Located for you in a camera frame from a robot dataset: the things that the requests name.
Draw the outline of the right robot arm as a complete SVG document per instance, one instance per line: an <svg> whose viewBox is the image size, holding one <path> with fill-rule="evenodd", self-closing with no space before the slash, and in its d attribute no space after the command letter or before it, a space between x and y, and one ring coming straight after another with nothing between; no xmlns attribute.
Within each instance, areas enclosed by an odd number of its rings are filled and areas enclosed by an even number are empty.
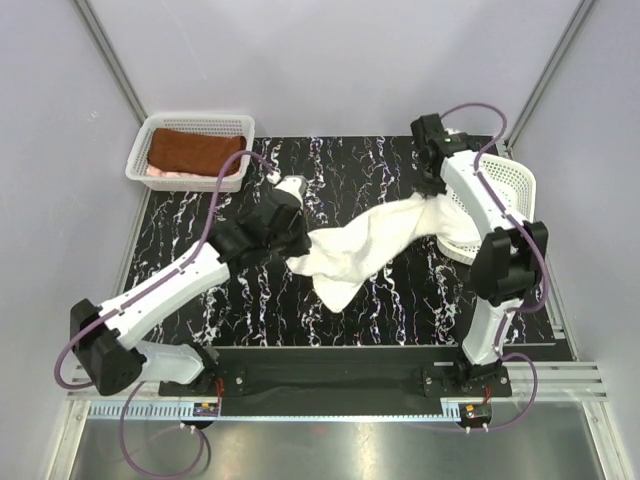
<svg viewBox="0 0 640 480"><path fill-rule="evenodd" d="M430 196L453 191L481 240L470 267L476 307L447 376L472 397L502 376L506 331L525 296L548 274L548 230L506 207L481 168L484 152L473 150L468 134L447 133L439 114L414 120L411 132L419 158L418 191Z"/></svg>

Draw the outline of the brown towel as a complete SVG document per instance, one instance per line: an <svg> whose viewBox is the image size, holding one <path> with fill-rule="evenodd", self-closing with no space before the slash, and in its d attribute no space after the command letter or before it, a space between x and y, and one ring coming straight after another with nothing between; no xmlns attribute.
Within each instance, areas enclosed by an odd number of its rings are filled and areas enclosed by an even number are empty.
<svg viewBox="0 0 640 480"><path fill-rule="evenodd" d="M218 137L157 129L147 153L148 166L165 171L217 176L225 162L247 145L243 136Z"/></svg>

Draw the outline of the pink towel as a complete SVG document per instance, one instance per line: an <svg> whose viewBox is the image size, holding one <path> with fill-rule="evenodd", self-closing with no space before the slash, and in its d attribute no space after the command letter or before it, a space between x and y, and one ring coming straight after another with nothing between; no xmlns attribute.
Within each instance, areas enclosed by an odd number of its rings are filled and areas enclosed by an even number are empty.
<svg viewBox="0 0 640 480"><path fill-rule="evenodd" d="M217 179L216 176L204 176L186 172L165 171L151 165L146 168L145 176L152 178L193 179L204 181L215 181Z"/></svg>

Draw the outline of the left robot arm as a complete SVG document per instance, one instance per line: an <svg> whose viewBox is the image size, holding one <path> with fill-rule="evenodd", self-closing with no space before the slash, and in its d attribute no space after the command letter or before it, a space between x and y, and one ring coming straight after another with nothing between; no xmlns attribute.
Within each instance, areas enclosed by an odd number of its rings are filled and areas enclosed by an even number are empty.
<svg viewBox="0 0 640 480"><path fill-rule="evenodd" d="M306 185L288 176L248 214L208 229L203 241L135 288L100 305L84 299L70 313L72 351L100 395L143 381L185 387L196 396L216 384L214 354L197 345L146 341L149 331L203 292L273 257L301 257L311 242Z"/></svg>

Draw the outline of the white towel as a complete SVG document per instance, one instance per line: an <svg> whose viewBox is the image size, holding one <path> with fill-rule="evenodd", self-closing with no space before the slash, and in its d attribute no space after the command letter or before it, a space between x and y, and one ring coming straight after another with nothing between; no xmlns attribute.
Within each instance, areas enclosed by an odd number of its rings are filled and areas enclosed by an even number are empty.
<svg viewBox="0 0 640 480"><path fill-rule="evenodd" d="M463 246L479 240L470 215L454 200L414 193L370 208L343 227L311 231L309 253L288 258L286 265L292 273L311 278L324 306L339 313L367 279L412 242L427 236Z"/></svg>

